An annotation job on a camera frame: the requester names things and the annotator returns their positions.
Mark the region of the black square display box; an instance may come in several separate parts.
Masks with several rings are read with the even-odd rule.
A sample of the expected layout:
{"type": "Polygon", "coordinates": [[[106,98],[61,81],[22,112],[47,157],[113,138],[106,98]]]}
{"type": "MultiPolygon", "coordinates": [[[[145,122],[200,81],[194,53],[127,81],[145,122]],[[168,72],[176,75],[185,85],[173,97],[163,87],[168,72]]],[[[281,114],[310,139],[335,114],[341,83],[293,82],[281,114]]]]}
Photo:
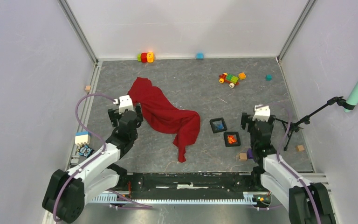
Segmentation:
{"type": "Polygon", "coordinates": [[[239,147],[241,140],[238,132],[224,132],[225,147],[239,147]]]}

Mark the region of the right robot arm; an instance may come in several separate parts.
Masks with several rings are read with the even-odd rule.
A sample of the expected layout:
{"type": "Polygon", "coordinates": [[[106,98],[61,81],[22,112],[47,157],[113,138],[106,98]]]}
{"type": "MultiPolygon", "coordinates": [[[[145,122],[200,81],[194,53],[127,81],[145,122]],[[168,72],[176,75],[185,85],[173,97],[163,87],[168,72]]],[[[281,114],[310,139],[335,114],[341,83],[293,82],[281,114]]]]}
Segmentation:
{"type": "Polygon", "coordinates": [[[285,207],[292,224],[337,223],[329,192],[321,182],[301,176],[282,158],[271,143],[275,118],[242,113],[241,128],[250,134],[247,151],[257,166],[252,171],[251,186],[269,190],[285,207]]]}

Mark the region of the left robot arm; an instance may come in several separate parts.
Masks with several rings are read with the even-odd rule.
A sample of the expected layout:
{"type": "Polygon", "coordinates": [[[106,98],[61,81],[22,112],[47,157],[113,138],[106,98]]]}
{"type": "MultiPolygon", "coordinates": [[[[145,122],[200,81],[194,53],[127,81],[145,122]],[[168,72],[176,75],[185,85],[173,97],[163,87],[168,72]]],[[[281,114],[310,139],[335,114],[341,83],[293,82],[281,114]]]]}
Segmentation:
{"type": "Polygon", "coordinates": [[[105,144],[89,158],[67,171],[56,170],[49,181],[42,207],[56,218],[74,222],[85,205],[109,188],[123,190],[128,184],[126,170],[115,162],[126,155],[138,138],[143,116],[141,105],[115,115],[115,128],[105,144]]]}

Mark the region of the orange flower brooch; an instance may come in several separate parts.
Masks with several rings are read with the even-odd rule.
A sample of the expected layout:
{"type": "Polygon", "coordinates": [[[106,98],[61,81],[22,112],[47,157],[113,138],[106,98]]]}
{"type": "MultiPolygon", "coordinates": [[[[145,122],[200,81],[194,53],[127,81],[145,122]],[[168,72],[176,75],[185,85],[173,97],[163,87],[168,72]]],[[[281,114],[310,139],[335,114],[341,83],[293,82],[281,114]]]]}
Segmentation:
{"type": "Polygon", "coordinates": [[[227,136],[227,142],[230,145],[237,144],[238,141],[237,141],[236,135],[228,135],[227,136]]]}

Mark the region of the red garment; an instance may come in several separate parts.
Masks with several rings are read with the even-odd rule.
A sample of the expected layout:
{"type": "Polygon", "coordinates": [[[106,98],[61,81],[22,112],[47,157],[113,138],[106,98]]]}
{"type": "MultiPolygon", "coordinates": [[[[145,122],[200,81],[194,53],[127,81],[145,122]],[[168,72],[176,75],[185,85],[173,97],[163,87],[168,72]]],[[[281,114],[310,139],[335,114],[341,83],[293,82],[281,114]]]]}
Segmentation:
{"type": "Polygon", "coordinates": [[[128,95],[134,103],[140,103],[143,117],[154,130],[176,135],[173,144],[178,148],[178,161],[186,162],[186,147],[196,142],[200,132],[200,115],[173,106],[147,78],[137,77],[128,95]]]}

